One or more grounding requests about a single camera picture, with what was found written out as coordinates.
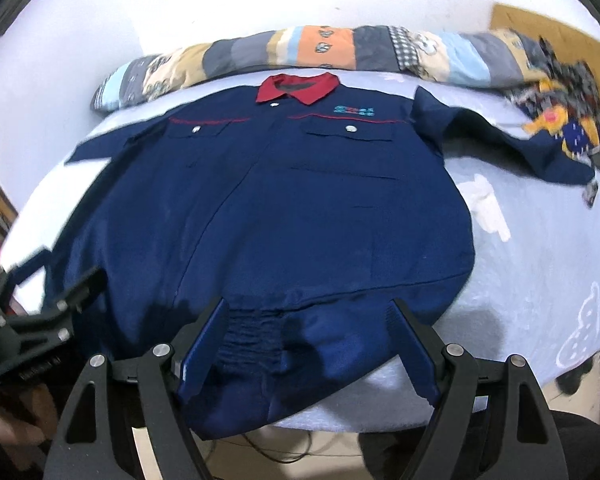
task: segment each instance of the light blue patch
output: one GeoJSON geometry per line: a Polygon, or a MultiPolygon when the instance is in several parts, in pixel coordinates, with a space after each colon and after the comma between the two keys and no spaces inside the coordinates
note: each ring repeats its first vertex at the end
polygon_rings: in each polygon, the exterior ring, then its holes
{"type": "Polygon", "coordinates": [[[473,87],[490,85],[488,66],[469,40],[450,32],[441,32],[438,36],[449,56],[448,83],[473,87]]]}
{"type": "Polygon", "coordinates": [[[302,37],[302,29],[304,27],[295,27],[289,45],[286,49],[287,64],[296,65],[298,61],[298,49],[300,45],[300,38],[302,37]]]}
{"type": "Polygon", "coordinates": [[[120,108],[120,85],[122,85],[122,78],[125,76],[126,69],[130,63],[122,65],[119,69],[111,74],[111,77],[104,84],[104,90],[102,91],[102,105],[106,106],[107,109],[111,105],[116,105],[115,110],[120,108]]]}

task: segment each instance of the bed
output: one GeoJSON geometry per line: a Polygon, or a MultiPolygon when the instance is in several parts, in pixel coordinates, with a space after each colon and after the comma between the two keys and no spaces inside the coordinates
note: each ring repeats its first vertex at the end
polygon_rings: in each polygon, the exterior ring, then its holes
{"type": "MultiPolygon", "coordinates": [[[[164,113],[207,94],[258,85],[277,72],[236,75],[119,110],[89,136],[164,113]]],[[[324,70],[285,70],[317,75],[324,70]]],[[[413,97],[423,86],[447,105],[477,111],[514,136],[525,115],[497,92],[475,91],[382,72],[332,71],[347,86],[413,97]]],[[[0,255],[9,268],[42,246],[49,248],[107,160],[56,165],[22,209],[0,255]]],[[[592,208],[582,187],[548,184],[508,152],[471,139],[445,144],[445,165],[473,220],[472,276],[435,328],[475,357],[524,355],[540,384],[574,368],[600,349],[600,193],[592,208]]],[[[43,273],[16,292],[28,312],[39,309],[43,273]]],[[[432,413],[394,358],[280,426],[324,431],[390,431],[423,424],[432,413]]]]}

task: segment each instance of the black bracket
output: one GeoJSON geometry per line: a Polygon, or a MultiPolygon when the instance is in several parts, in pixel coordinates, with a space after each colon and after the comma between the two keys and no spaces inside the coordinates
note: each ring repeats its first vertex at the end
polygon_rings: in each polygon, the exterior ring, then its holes
{"type": "MultiPolygon", "coordinates": [[[[0,272],[0,406],[29,424],[35,424],[35,418],[20,402],[17,393],[39,383],[41,376],[49,378],[52,373],[74,364],[77,353],[72,344],[72,315],[90,306],[107,285],[104,271],[93,269],[57,298],[55,310],[36,316],[8,316],[15,287],[42,267],[49,256],[49,251],[43,250],[22,266],[0,272]]],[[[35,477],[35,471],[17,471],[0,445],[0,479],[35,477]]]]}
{"type": "Polygon", "coordinates": [[[475,398],[488,396],[482,446],[473,457],[480,480],[568,480],[560,436],[526,360],[475,359],[445,344],[395,299],[387,325],[414,388],[435,408],[401,480],[450,480],[468,430],[475,398]]]}
{"type": "Polygon", "coordinates": [[[91,357],[62,412],[45,480],[67,471],[75,480],[143,480],[131,428],[144,426],[165,480],[212,480],[176,399],[199,392],[227,323],[228,304],[217,298],[171,344],[113,363],[91,357]]]}

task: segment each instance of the shirt collar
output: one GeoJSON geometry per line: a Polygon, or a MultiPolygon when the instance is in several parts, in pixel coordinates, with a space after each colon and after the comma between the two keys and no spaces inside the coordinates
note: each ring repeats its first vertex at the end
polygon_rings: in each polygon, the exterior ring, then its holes
{"type": "Polygon", "coordinates": [[[283,95],[290,95],[305,105],[312,105],[315,101],[333,92],[339,85],[336,75],[326,72],[313,77],[298,75],[277,74],[267,77],[257,91],[256,103],[265,103],[283,95]],[[277,85],[298,85],[312,83],[308,88],[301,90],[280,90],[277,85]]]}

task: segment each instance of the patchwork quilt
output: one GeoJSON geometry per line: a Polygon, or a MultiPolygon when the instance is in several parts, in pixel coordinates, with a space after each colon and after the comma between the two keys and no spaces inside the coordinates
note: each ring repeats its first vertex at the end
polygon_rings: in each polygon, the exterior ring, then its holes
{"type": "Polygon", "coordinates": [[[91,106],[108,113],[203,81],[291,67],[412,73],[470,88],[512,88],[547,78],[538,42],[513,30],[434,34],[385,25],[307,25],[134,59],[99,86],[91,106]]]}

